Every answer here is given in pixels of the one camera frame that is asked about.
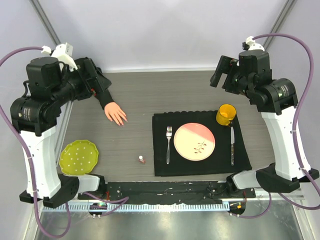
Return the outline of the nail polish bottle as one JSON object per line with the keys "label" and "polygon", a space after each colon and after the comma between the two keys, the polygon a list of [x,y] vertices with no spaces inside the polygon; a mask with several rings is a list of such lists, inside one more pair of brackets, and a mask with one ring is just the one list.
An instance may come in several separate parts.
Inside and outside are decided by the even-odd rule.
{"label": "nail polish bottle", "polygon": [[145,163],[146,163],[146,160],[144,159],[144,157],[143,157],[142,155],[140,155],[140,156],[138,157],[138,161],[139,161],[140,163],[142,163],[142,164],[145,164]]}

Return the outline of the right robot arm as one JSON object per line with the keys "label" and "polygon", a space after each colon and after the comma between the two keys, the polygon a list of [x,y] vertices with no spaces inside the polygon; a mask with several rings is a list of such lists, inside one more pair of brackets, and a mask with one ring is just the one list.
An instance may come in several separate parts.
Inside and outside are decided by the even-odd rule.
{"label": "right robot arm", "polygon": [[305,155],[300,166],[293,140],[294,115],[298,97],[294,84],[286,78],[273,79],[270,55],[261,49],[243,51],[238,58],[222,55],[210,79],[216,87],[221,76],[226,79],[222,88],[237,95],[244,95],[257,107],[271,139],[275,162],[257,170],[244,170],[227,177],[226,193],[233,198],[244,189],[262,188],[269,193],[291,193],[320,177],[311,168]]}

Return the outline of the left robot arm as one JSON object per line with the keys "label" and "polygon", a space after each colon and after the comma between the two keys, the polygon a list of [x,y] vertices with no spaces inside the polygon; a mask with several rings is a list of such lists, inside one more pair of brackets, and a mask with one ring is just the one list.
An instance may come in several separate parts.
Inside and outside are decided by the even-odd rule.
{"label": "left robot arm", "polygon": [[42,201],[46,207],[57,208],[84,192],[102,199],[107,192],[103,176],[57,172],[54,135],[63,105],[104,93],[110,81],[88,57],[77,59],[75,69],[56,57],[35,58],[26,66],[26,73],[30,94],[16,99],[10,107],[11,122],[24,141],[29,168],[27,189],[20,200],[30,204]]}

